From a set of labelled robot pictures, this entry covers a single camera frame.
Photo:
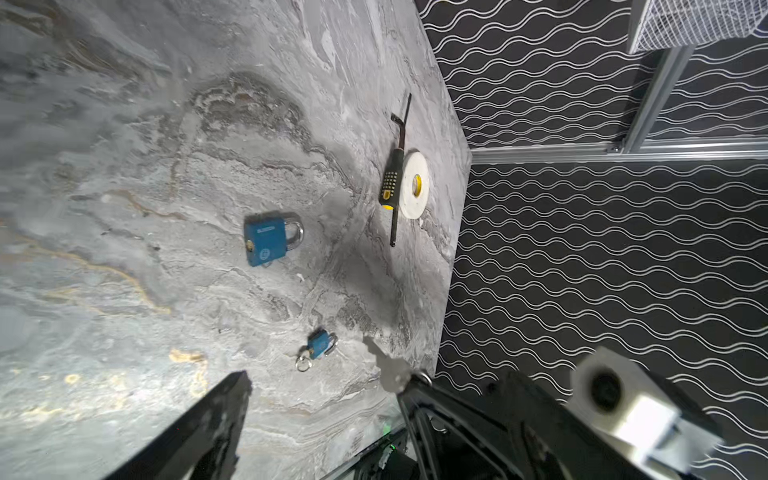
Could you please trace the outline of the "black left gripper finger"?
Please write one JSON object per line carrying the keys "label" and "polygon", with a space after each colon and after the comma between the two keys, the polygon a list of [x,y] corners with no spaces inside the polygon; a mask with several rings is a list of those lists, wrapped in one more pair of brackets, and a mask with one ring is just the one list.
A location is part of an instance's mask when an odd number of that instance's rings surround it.
{"label": "black left gripper finger", "polygon": [[252,383],[227,375],[109,479],[230,479],[238,462]]}

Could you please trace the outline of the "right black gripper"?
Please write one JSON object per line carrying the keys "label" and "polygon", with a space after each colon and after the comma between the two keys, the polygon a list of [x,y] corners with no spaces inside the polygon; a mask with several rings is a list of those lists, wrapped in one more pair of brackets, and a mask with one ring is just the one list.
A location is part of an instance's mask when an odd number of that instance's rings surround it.
{"label": "right black gripper", "polygon": [[646,476],[519,372],[474,398],[414,374],[397,400],[424,479]]}

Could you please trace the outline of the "silver key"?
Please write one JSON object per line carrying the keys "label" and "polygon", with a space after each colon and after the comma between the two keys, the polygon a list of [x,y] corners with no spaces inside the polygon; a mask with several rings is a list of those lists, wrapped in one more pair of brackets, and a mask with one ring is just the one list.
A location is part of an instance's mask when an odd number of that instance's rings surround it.
{"label": "silver key", "polygon": [[387,355],[370,336],[363,337],[363,344],[375,356],[376,366],[380,369],[380,382],[385,391],[401,394],[413,379],[428,386],[433,385],[431,377],[422,370],[415,370],[404,358]]}

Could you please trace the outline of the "large blue padlock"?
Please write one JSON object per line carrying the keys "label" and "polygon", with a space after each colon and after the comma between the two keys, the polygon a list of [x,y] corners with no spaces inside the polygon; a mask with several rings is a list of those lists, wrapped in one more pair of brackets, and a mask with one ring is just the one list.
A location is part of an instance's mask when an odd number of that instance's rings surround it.
{"label": "large blue padlock", "polygon": [[298,248],[304,225],[295,213],[277,212],[246,216],[243,224],[246,258],[251,267],[267,266]]}

